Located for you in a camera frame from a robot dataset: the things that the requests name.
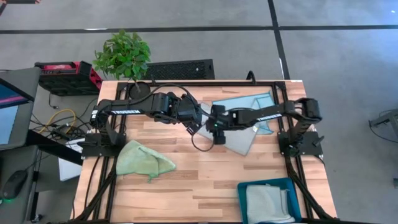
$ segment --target green towel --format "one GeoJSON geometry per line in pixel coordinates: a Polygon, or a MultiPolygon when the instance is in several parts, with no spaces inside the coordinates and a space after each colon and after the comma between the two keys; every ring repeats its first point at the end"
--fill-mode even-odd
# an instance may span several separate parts
{"type": "Polygon", "coordinates": [[[159,174],[175,169],[175,164],[153,149],[132,140],[127,143],[118,157],[116,174],[144,174],[149,176],[148,182],[159,174]]]}

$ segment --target black floor line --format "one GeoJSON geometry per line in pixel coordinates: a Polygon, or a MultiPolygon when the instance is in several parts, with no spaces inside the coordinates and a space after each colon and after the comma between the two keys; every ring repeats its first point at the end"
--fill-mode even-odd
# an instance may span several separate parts
{"type": "Polygon", "coordinates": [[[398,25],[280,26],[279,30],[379,30],[398,29],[398,25]]]}
{"type": "Polygon", "coordinates": [[[143,27],[143,28],[98,28],[98,29],[34,29],[0,30],[0,34],[102,34],[126,32],[196,32],[196,31],[259,31],[273,30],[272,26],[198,26],[198,27],[143,27]]]}
{"type": "Polygon", "coordinates": [[[278,19],[276,16],[276,11],[275,11],[275,6],[274,6],[273,0],[268,0],[268,6],[269,6],[269,12],[271,14],[271,19],[272,19],[272,27],[274,28],[276,47],[278,50],[280,64],[282,66],[282,75],[285,80],[290,80],[290,74],[289,74],[289,69],[287,68],[287,60],[286,60],[286,56],[285,56],[284,45],[282,43],[282,37],[280,36],[278,19]]]}

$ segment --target black vent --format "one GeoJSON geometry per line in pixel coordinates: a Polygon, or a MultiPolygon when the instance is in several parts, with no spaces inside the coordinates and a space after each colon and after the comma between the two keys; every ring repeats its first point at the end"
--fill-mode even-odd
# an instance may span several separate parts
{"type": "Polygon", "coordinates": [[[144,80],[213,80],[213,60],[148,63],[144,80]]]}

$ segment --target teal basket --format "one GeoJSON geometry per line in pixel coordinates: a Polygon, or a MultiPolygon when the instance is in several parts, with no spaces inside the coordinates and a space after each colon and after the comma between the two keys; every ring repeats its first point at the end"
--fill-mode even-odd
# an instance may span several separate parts
{"type": "Polygon", "coordinates": [[[242,182],[238,184],[238,196],[239,196],[239,204],[241,206],[242,213],[242,223],[248,224],[248,205],[246,198],[246,189],[248,185],[266,185],[269,184],[271,186],[279,187],[281,190],[289,190],[287,192],[287,209],[289,211],[289,215],[294,217],[295,222],[301,222],[302,217],[300,213],[299,202],[297,201],[294,185],[292,179],[279,178],[272,180],[258,180],[251,182],[242,182]]]}

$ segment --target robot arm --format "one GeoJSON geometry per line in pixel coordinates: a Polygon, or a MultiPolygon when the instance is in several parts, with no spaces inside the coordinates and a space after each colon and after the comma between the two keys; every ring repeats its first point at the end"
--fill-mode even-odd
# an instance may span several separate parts
{"type": "Polygon", "coordinates": [[[153,118],[155,122],[165,124],[182,123],[187,131],[194,135],[201,128],[202,115],[208,116],[206,130],[213,134],[214,144],[225,144],[224,131],[234,131],[250,128],[257,122],[290,116],[298,122],[289,130],[289,143],[296,145],[302,140],[302,135],[311,124],[322,120],[318,108],[318,101],[301,98],[297,101],[287,101],[279,105],[252,110],[250,108],[235,108],[225,110],[224,106],[213,105],[208,114],[200,108],[200,104],[190,94],[181,98],[174,93],[154,93],[140,100],[102,100],[93,110],[90,123],[99,129],[103,136],[107,136],[110,145],[124,146],[125,137],[116,133],[108,122],[110,115],[144,114],[153,118]],[[299,105],[301,113],[296,111],[299,105]]]}
{"type": "Polygon", "coordinates": [[[287,101],[279,105],[252,110],[236,108],[225,111],[224,106],[213,105],[211,115],[206,122],[206,129],[213,133],[215,144],[225,144],[223,131],[242,130],[255,125],[257,122],[290,116],[297,120],[297,124],[289,130],[289,142],[295,144],[302,140],[302,135],[311,124],[322,120],[318,101],[311,98],[301,98],[296,101],[287,101]],[[296,105],[301,104],[301,113],[296,111],[296,105]]]}

